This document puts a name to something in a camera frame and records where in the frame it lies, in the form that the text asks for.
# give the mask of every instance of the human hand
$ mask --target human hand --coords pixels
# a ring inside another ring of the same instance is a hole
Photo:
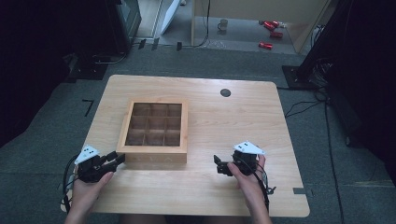
[[[112,172],[103,175],[97,183],[85,183],[76,180],[73,187],[73,200],[65,223],[84,223],[93,205],[99,197],[102,188],[113,177]]]
[[[262,168],[265,164],[265,157],[259,155],[258,169],[256,175],[262,181]],[[269,218],[268,211],[264,203],[264,195],[255,175],[244,175],[239,168],[229,162],[227,164],[233,176],[238,181],[238,187],[242,190],[245,196],[245,202],[250,214],[253,217],[254,223],[272,223]]]

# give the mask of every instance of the floor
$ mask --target floor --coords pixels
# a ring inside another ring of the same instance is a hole
[[[150,10],[156,11],[156,7],[153,9],[147,9],[146,6],[150,6],[147,1],[159,2],[159,0],[140,0],[140,11],[142,14],[142,21],[150,20],[154,13],[147,13]],[[165,17],[166,10],[171,5],[172,0],[163,0],[161,3],[161,9],[158,15],[158,22],[154,28],[153,36],[137,36],[134,42],[140,42],[142,39],[147,39],[147,43],[153,43],[154,38],[159,38],[159,44],[161,45],[177,45],[177,42],[181,42],[184,47],[191,46],[191,7],[192,1],[187,0],[186,6],[180,6],[177,10],[175,17],[170,23],[167,30],[161,35],[161,27],[163,19]],[[195,38],[194,46],[203,43],[206,36],[206,17],[195,17]],[[242,51],[261,51],[268,53],[285,53],[285,54],[296,54],[296,51],[291,44],[289,34],[284,28],[276,28],[276,31],[283,33],[281,39],[275,39],[269,37],[269,31],[262,25],[259,25],[258,21],[245,21],[245,20],[232,20],[228,19],[228,25],[226,31],[222,32],[218,29],[218,24],[222,18],[209,18],[208,20],[208,39],[201,46],[201,48],[210,49],[233,49]],[[141,25],[138,33],[142,29],[148,29]],[[260,41],[273,44],[273,48],[262,49],[258,45]],[[306,43],[300,54],[306,55],[310,50],[310,43]]]

